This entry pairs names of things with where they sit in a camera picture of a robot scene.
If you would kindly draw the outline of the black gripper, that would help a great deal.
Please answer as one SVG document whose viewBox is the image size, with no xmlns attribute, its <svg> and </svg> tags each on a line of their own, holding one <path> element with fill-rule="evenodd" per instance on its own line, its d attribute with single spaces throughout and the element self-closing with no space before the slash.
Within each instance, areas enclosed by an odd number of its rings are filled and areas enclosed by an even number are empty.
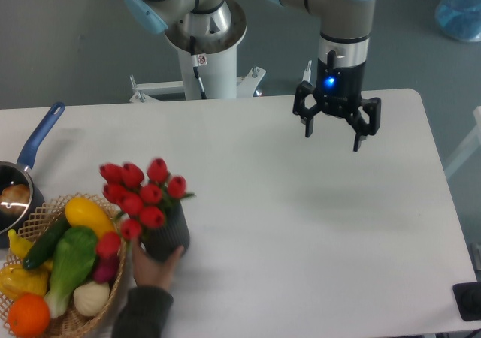
<svg viewBox="0 0 481 338">
<path fill-rule="evenodd" d="M 302 81 L 295 90 L 292 112 L 305 125 L 305 137 L 313 133 L 314 116 L 320 112 L 346 118 L 355 131 L 353 151 L 358 152 L 367 136 L 374 136 L 380 128 L 381 99 L 362 98 L 362 82 L 365 62 L 350 68 L 328 69 L 321 59 L 317 60 L 316 87 Z M 309 95 L 315 101 L 306 106 Z"/>
</svg>

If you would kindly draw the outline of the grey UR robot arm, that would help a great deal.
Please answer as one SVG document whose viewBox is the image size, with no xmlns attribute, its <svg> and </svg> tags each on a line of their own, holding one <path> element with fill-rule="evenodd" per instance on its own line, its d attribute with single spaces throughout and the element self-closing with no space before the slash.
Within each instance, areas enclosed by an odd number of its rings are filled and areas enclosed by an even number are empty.
<svg viewBox="0 0 481 338">
<path fill-rule="evenodd" d="M 362 97 L 362 80 L 376 0 L 269 0 L 321 21 L 317 78 L 295 90 L 293 113 L 313 132 L 318 113 L 344 119 L 359 146 L 380 127 L 381 101 Z M 231 99 L 241 93 L 237 46 L 247 19 L 235 0 L 124 0 L 149 33 L 165 34 L 177 50 L 189 100 Z"/>
</svg>

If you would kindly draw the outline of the person's hand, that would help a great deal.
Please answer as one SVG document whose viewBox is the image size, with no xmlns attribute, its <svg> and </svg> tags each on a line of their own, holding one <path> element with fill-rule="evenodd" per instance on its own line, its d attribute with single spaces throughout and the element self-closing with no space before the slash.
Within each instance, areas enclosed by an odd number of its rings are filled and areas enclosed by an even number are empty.
<svg viewBox="0 0 481 338">
<path fill-rule="evenodd" d="M 184 247 L 178 246 L 166 261 L 155 261 L 142 249 L 140 241 L 133 239 L 133 277 L 137 286 L 153 286 L 169 291 L 183 252 Z"/>
</svg>

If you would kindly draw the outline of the dark grey sleeved forearm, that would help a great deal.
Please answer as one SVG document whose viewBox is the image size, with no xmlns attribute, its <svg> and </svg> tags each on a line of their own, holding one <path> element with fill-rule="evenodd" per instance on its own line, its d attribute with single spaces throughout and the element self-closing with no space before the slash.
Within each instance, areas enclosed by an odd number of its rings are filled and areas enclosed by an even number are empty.
<svg viewBox="0 0 481 338">
<path fill-rule="evenodd" d="M 110 336 L 161 337 L 173 302 L 173 297 L 164 289 L 154 286 L 130 289 Z"/>
</svg>

